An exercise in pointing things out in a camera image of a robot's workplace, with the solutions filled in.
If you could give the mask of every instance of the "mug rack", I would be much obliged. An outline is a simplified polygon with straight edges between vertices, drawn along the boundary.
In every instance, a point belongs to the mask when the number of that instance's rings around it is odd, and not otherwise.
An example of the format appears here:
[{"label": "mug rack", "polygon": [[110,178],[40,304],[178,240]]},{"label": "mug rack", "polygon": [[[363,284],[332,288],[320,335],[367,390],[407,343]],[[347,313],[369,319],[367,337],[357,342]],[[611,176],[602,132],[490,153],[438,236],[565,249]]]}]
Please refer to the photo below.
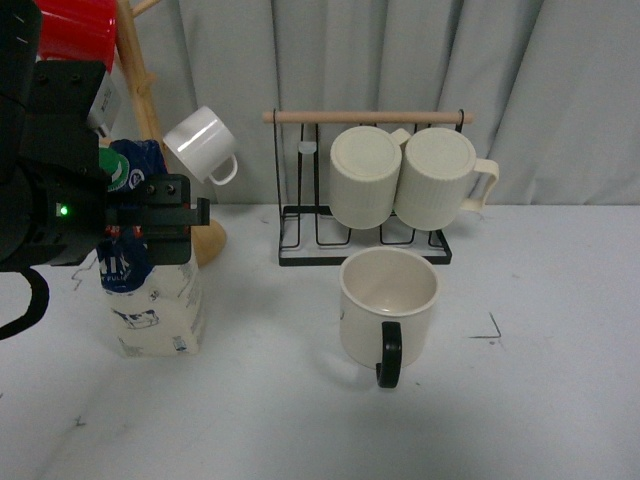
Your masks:
[{"label": "mug rack", "polygon": [[[392,213],[387,221],[375,229],[354,230],[341,225],[331,214],[328,205],[320,203],[320,125],[321,124],[413,124],[414,133],[432,125],[452,124],[458,132],[465,123],[471,123],[474,115],[458,112],[336,112],[336,111],[277,111],[265,112],[265,123],[273,124],[273,148],[280,236],[278,262],[280,266],[340,265],[356,251],[375,245],[410,248],[432,264],[449,265],[453,253],[442,230],[417,231],[404,225]],[[279,124],[299,124],[300,141],[297,152],[297,199],[283,204],[282,177],[280,172]],[[306,128],[310,128],[312,140],[305,141]],[[303,195],[303,170],[305,162],[312,162],[313,203],[305,204]]]}]

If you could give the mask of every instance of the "milk carton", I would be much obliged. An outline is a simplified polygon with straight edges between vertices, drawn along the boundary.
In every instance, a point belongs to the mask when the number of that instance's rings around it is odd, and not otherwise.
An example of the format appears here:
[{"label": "milk carton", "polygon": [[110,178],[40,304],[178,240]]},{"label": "milk carton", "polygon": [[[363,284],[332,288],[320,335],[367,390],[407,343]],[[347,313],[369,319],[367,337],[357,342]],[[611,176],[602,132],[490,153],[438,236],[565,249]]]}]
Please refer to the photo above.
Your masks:
[{"label": "milk carton", "polygon": [[[155,141],[119,140],[101,149],[109,191],[130,191],[166,173]],[[150,265],[140,227],[109,226],[97,247],[106,316],[128,357],[197,353],[203,334],[202,285],[196,257],[184,265]]]}]

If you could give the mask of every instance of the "ceramic mug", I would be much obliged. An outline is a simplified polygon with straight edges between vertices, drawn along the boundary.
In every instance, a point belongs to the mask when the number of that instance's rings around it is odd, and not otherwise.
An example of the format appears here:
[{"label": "ceramic mug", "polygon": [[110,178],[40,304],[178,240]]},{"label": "ceramic mug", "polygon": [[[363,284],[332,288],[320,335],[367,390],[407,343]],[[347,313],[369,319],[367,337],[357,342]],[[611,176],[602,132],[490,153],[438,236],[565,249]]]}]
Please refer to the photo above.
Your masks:
[{"label": "ceramic mug", "polygon": [[111,72],[116,0],[36,0],[42,11],[38,54],[44,60],[101,60]]},{"label": "ceramic mug", "polygon": [[354,127],[331,145],[329,207],[343,225],[356,229],[381,225],[393,210],[405,130]]},{"label": "ceramic mug", "polygon": [[356,362],[376,369],[378,385],[394,388],[401,367],[422,352],[438,274],[423,257],[395,247],[372,247],[340,268],[340,340]]},{"label": "ceramic mug", "polygon": [[[209,178],[215,185],[226,185],[238,173],[238,160],[234,155],[236,139],[209,107],[201,107],[189,115],[163,140],[201,183]],[[227,161],[231,162],[231,172],[222,179],[214,176],[215,171]]]},{"label": "ceramic mug", "polygon": [[[467,198],[474,173],[489,179],[482,196]],[[499,178],[498,164],[476,157],[471,142],[447,128],[427,128],[407,142],[394,210],[400,220],[419,230],[440,230],[458,210],[480,211]]]}]

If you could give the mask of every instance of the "wooden mug tree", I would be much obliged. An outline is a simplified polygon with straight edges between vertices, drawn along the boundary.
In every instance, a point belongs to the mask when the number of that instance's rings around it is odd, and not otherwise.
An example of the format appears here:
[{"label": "wooden mug tree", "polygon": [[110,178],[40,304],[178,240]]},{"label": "wooden mug tree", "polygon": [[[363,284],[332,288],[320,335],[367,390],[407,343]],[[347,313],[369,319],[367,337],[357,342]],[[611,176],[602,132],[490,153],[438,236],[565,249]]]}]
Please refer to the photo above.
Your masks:
[{"label": "wooden mug tree", "polygon": [[[135,17],[159,2],[160,0],[143,0],[132,8],[129,0],[117,0],[116,49],[118,66],[127,82],[140,135],[144,139],[156,140],[166,155],[167,148],[162,140],[160,122],[151,94],[151,85],[156,80],[156,75],[146,70],[134,21]],[[191,238],[199,266],[213,260],[226,243],[227,237],[222,226],[213,219],[210,222],[208,226],[191,227]]]}]

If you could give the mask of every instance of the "mug handle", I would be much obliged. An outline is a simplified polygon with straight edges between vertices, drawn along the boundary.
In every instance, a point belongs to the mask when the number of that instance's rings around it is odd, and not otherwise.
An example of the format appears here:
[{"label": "mug handle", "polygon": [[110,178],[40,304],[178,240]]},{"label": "mug handle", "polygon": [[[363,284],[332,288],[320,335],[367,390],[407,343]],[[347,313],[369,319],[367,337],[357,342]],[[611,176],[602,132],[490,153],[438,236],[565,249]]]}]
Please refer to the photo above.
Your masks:
[{"label": "mug handle", "polygon": [[381,388],[395,388],[402,365],[402,328],[399,322],[382,322],[382,363],[376,364]]},{"label": "mug handle", "polygon": [[236,173],[238,173],[238,159],[236,158],[235,154],[231,155],[229,158],[233,162],[233,169],[231,170],[231,173],[229,175],[224,177],[222,180],[214,178],[213,173],[209,175],[209,180],[211,180],[215,185],[226,185],[231,180],[233,180],[233,177],[235,177]]},{"label": "mug handle", "polygon": [[476,166],[473,169],[477,173],[486,173],[489,175],[489,180],[484,187],[484,192],[480,198],[465,198],[462,201],[460,208],[463,210],[469,210],[471,212],[479,212],[484,207],[487,201],[487,197],[495,187],[498,178],[500,178],[500,169],[498,164],[493,160],[487,160],[485,158],[478,158],[476,160]]}]

